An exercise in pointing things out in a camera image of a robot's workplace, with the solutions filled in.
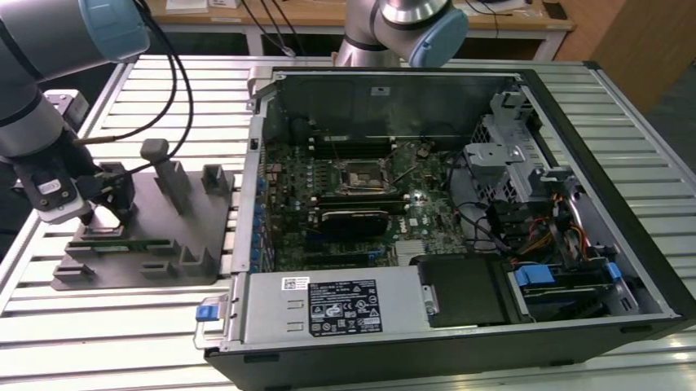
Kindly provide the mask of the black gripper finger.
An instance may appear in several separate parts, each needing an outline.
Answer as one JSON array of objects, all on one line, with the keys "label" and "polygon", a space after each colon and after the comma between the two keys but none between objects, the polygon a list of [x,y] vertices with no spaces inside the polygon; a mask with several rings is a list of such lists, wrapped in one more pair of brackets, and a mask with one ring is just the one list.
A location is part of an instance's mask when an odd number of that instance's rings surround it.
[{"label": "black gripper finger", "polygon": [[84,224],[91,223],[94,218],[94,206],[102,195],[102,179],[100,178],[79,178],[76,180],[76,188],[80,197],[87,202],[87,212],[79,217]]},{"label": "black gripper finger", "polygon": [[135,185],[132,176],[126,173],[103,172],[100,194],[96,203],[106,207],[115,215],[122,225],[126,225],[134,216]]}]

